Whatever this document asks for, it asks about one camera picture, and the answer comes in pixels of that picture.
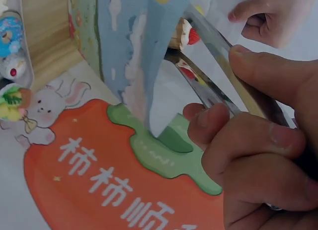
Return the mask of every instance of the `chinese character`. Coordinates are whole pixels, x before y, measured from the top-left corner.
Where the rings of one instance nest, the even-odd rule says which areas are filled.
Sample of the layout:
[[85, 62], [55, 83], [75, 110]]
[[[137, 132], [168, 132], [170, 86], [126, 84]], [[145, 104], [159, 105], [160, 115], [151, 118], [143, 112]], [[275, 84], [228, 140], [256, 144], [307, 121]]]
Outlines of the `chinese character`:
[[82, 141], [82, 138], [78, 138], [76, 141], [74, 141], [72, 138], [69, 138], [69, 141], [70, 143], [60, 147], [60, 150], [64, 150], [64, 152], [60, 156], [59, 162], [62, 162], [69, 153], [76, 153], [76, 148], [80, 147], [80, 142]]
[[102, 206], [104, 207], [113, 201], [118, 194], [120, 196], [118, 197], [117, 201], [112, 203], [112, 205], [114, 207], [119, 206], [127, 195], [124, 189], [128, 190], [129, 192], [133, 191], [133, 188], [128, 185], [129, 179], [121, 180], [120, 178], [115, 177], [115, 180], [117, 183], [119, 183], [119, 185], [110, 184], [102, 193], [103, 196], [107, 196], [112, 191], [108, 198], [102, 203]]
[[182, 225], [181, 227], [183, 230], [195, 230], [195, 229], [197, 229], [196, 225]]
[[89, 193], [94, 193], [95, 190], [101, 185], [101, 184], [108, 184], [109, 180], [111, 179], [112, 173], [114, 171], [114, 167], [110, 167], [108, 170], [105, 170], [103, 168], [99, 169], [101, 174], [94, 176], [92, 178], [90, 178], [92, 181], [96, 181], [96, 183], [91, 187], [91, 189], [89, 190]]
[[75, 173], [75, 171], [77, 171], [78, 168], [80, 168], [82, 166], [82, 164], [84, 164], [84, 166], [82, 167], [81, 170], [78, 171], [79, 175], [83, 175], [85, 174], [85, 172], [88, 170], [88, 168], [90, 167], [90, 161], [88, 158], [97, 161], [96, 156], [94, 156], [94, 149], [88, 150], [85, 147], [82, 147], [81, 150], [85, 153], [85, 154], [81, 154], [81, 153], [76, 153], [73, 158], [70, 160], [69, 164], [74, 164], [75, 161], [76, 164], [73, 166], [73, 168], [69, 171], [69, 175], [72, 175]]
[[144, 214], [146, 214], [144, 218], [139, 222], [138, 227], [143, 228], [143, 230], [151, 230], [156, 221], [151, 220], [149, 222], [149, 220], [151, 217], [155, 217], [156, 219], [161, 221], [160, 226], [157, 227], [156, 230], [163, 230], [168, 224], [168, 220], [163, 217], [163, 214], [166, 212], [174, 214], [174, 210], [162, 202], [157, 202], [157, 205], [161, 207], [160, 211], [148, 211], [149, 208], [152, 206], [152, 203], [145, 204], [141, 202], [141, 198], [137, 198], [126, 210], [126, 212], [122, 216], [120, 216], [120, 218], [126, 219], [129, 222], [128, 227], [132, 228], [138, 223], [138, 221], [144, 216]]

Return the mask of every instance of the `blue plush toy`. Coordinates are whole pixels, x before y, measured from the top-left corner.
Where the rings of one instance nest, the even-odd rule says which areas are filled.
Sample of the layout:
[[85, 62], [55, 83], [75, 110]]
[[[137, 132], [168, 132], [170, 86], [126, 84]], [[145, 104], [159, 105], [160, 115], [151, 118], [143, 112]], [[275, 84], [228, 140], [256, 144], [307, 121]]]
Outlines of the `blue plush toy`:
[[23, 23], [18, 13], [7, 11], [0, 17], [0, 58], [17, 53], [23, 39]]

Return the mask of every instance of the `orange sign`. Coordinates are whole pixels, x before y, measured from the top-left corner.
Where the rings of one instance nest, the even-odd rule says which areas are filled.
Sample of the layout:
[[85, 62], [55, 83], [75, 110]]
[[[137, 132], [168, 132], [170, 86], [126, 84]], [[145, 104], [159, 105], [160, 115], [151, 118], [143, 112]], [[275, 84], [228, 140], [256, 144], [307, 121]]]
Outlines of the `orange sign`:
[[188, 175], [168, 179], [142, 166], [135, 131], [91, 100], [65, 110], [51, 126], [55, 140], [32, 144], [24, 159], [30, 192], [54, 230], [223, 230], [223, 198]]

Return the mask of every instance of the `wooden shelf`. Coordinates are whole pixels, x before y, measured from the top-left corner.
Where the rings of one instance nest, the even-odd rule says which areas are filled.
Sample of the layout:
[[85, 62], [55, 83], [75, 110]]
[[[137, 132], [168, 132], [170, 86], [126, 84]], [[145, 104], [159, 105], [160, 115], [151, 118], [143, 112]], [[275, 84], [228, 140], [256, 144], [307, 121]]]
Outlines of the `wooden shelf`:
[[68, 0], [22, 0], [37, 91], [82, 60], [70, 38]]

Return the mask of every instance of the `cartoon bunny illustration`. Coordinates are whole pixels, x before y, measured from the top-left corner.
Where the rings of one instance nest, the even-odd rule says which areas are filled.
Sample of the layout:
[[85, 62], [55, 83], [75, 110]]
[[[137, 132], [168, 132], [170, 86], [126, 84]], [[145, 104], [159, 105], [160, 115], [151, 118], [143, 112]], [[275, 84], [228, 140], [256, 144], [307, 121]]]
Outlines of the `cartoon bunny illustration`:
[[74, 79], [67, 95], [61, 95], [58, 88], [47, 85], [34, 94], [26, 115], [18, 122], [1, 122], [2, 129], [11, 129], [17, 141], [26, 149], [31, 144], [49, 145], [55, 139], [50, 127], [66, 109], [78, 108], [81, 98], [91, 87], [86, 82]]

